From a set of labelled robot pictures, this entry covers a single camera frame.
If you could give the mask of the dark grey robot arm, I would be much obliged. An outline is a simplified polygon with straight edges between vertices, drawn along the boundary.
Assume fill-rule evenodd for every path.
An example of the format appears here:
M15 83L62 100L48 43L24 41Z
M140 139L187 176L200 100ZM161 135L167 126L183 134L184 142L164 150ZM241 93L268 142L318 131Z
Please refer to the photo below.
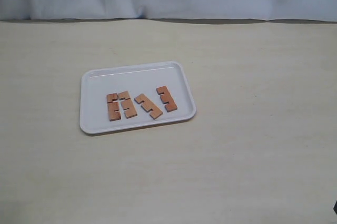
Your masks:
M335 205L333 207L333 210L334 210L335 214L337 215L337 201L336 201L336 203L335 203Z

